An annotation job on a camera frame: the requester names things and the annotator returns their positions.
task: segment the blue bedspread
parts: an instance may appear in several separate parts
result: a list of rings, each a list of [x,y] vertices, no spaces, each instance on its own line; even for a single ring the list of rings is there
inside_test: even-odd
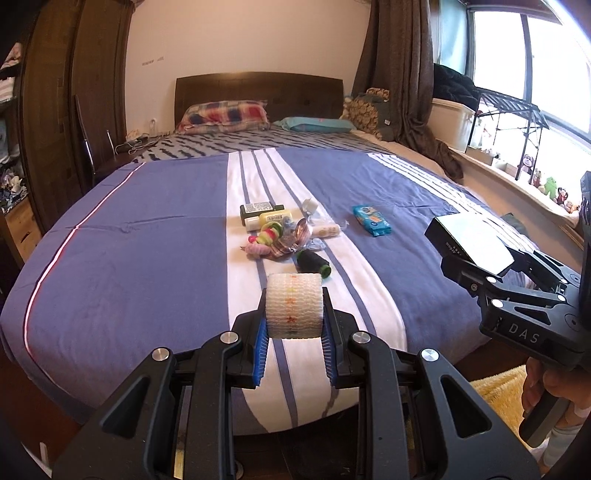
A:
[[[393,348],[432,347],[452,362],[483,343],[479,308],[443,277],[424,237],[434,216],[474,212],[515,248],[533,245],[461,187],[395,155],[268,148],[194,160],[130,164],[78,201],[26,263],[0,317],[10,355],[85,421],[149,352],[198,348],[256,308],[268,274],[292,261],[249,260],[239,206],[271,201],[349,227],[326,241],[335,308]],[[392,225],[371,237],[352,205]],[[524,285],[525,277],[505,279]],[[262,385],[233,395],[235,431],[276,431],[356,402],[331,390],[318,339],[274,340]]]

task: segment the brown curtain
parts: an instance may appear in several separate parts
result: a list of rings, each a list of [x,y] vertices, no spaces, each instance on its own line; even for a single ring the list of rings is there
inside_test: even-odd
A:
[[[372,0],[353,95],[390,90],[394,140],[436,161],[452,180],[462,166],[427,126],[433,99],[433,47],[428,0]]]

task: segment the white wall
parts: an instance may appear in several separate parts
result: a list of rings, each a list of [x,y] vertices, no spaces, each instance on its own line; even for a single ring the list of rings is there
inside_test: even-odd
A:
[[[129,32],[127,130],[152,118],[173,129],[174,82],[190,75],[307,73],[350,93],[368,20],[361,0],[145,0]]]

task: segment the black box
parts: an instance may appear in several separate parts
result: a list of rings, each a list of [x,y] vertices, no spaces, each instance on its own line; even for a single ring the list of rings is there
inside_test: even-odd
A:
[[[513,263],[513,256],[493,228],[474,213],[435,217],[425,236],[442,257],[455,255],[493,275]]]

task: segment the white roll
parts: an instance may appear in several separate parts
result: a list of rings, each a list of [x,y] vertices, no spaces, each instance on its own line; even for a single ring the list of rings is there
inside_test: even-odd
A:
[[[267,279],[267,332],[272,338],[317,338],[324,303],[318,273],[277,273]]]
[[[328,238],[340,235],[340,227],[336,223],[320,223],[312,226],[311,238]]]

